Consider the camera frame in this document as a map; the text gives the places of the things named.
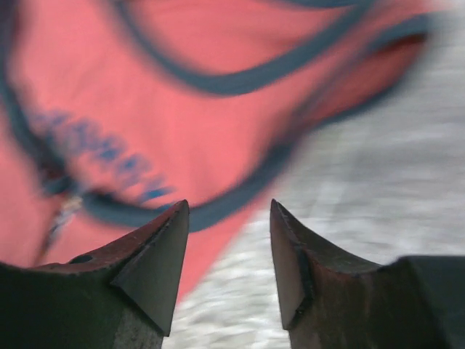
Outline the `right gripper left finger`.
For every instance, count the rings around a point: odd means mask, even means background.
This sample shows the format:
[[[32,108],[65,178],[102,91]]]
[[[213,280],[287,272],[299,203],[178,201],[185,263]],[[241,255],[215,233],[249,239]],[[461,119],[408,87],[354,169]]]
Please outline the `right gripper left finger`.
[[[159,348],[171,332],[189,230],[180,201],[65,264],[1,265],[3,348]]]

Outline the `red tank top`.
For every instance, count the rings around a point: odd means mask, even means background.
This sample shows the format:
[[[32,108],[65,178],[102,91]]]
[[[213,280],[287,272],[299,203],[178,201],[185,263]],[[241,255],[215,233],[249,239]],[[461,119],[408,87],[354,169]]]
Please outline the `red tank top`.
[[[67,262],[186,199],[180,294],[309,129],[423,52],[432,1],[3,1],[1,261]]]

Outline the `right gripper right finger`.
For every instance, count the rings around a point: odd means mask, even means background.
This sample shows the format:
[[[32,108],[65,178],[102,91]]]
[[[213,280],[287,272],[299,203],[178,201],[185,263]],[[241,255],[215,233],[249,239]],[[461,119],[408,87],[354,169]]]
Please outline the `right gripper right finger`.
[[[270,207],[281,322],[292,348],[462,348],[464,258],[380,265]]]

